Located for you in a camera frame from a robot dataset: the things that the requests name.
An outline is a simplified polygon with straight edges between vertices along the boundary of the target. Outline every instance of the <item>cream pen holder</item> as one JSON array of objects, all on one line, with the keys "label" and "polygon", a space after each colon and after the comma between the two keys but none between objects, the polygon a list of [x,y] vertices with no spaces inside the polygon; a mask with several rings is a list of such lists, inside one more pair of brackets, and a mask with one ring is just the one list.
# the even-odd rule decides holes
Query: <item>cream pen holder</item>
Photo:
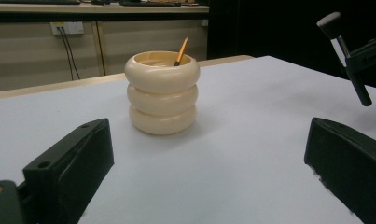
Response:
[{"label": "cream pen holder", "polygon": [[149,51],[126,63],[130,119],[145,133],[180,133],[196,118],[200,67],[186,54],[181,64],[174,66],[176,57],[177,52]]}]

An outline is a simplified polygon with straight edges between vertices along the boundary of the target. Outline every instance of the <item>white table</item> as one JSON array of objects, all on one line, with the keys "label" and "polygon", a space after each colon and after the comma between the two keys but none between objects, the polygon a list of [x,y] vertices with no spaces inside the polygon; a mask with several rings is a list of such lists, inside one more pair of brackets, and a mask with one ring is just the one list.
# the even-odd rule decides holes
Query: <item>white table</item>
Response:
[{"label": "white table", "polygon": [[155,136],[128,115],[128,81],[0,99],[0,180],[75,127],[109,118],[115,165],[79,223],[362,223],[304,164],[311,119],[331,119],[376,139],[373,105],[348,80],[272,57],[202,67],[198,117]]}]

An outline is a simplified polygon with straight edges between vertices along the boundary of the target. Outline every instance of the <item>wall outlet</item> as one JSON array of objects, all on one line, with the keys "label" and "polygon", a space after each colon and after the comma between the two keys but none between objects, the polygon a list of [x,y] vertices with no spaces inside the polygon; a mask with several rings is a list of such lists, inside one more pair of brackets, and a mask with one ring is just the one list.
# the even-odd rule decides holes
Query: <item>wall outlet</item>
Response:
[{"label": "wall outlet", "polygon": [[60,35],[59,28],[63,28],[66,35],[83,35],[83,23],[81,21],[54,21],[50,23],[51,31],[54,35]]},{"label": "wall outlet", "polygon": [[202,26],[207,27],[208,26],[208,20],[202,20]]}]

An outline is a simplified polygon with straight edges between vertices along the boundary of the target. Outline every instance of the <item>black cable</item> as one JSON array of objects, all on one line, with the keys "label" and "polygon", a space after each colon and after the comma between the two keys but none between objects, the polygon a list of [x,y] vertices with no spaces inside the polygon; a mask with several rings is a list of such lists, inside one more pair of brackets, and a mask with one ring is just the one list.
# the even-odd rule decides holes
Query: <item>black cable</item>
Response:
[{"label": "black cable", "polygon": [[62,29],[60,29],[60,27],[57,27],[57,30],[59,30],[60,34],[62,35],[63,43],[64,43],[65,50],[66,50],[66,55],[68,56],[69,71],[71,72],[71,79],[74,80],[74,74],[72,73],[71,60],[69,58],[69,52],[68,52],[68,48],[66,47],[66,44],[65,44],[65,40],[64,40]]},{"label": "black cable", "polygon": [[77,66],[75,65],[74,54],[72,53],[71,46],[69,45],[69,41],[68,41],[68,38],[67,38],[67,36],[66,36],[65,30],[63,29],[63,27],[62,27],[62,30],[63,30],[63,35],[64,35],[65,40],[66,40],[66,44],[68,45],[69,52],[70,52],[70,54],[71,54],[72,64],[74,65],[75,72],[77,72],[77,79],[80,79],[79,73],[78,73],[78,71],[77,71]]}]

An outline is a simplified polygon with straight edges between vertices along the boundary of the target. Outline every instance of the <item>black object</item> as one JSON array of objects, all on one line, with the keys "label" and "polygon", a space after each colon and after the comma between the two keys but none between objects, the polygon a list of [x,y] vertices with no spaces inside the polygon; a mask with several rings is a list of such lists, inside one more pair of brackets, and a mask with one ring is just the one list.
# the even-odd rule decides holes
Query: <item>black object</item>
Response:
[{"label": "black object", "polygon": [[313,118],[304,162],[364,223],[376,224],[376,141],[341,123]]},{"label": "black object", "polygon": [[91,0],[91,3],[93,5],[99,5],[99,6],[105,5],[105,2],[103,0]]},{"label": "black object", "polygon": [[180,7],[180,3],[165,3],[165,2],[136,2],[136,1],[119,1],[124,7]]},{"label": "black object", "polygon": [[371,105],[371,99],[361,76],[364,76],[372,66],[376,66],[376,38],[364,47],[349,52],[341,37],[340,12],[333,12],[325,16],[317,25],[329,39],[337,40],[338,44],[334,44],[334,48],[336,51],[340,49],[343,52],[343,56],[339,55],[339,59],[344,66],[343,72],[347,73],[353,83],[362,105]]},{"label": "black object", "polygon": [[16,187],[0,181],[0,224],[76,224],[114,164],[108,119],[81,125],[33,160]]},{"label": "black object", "polygon": [[0,0],[2,4],[79,5],[77,0]]}]

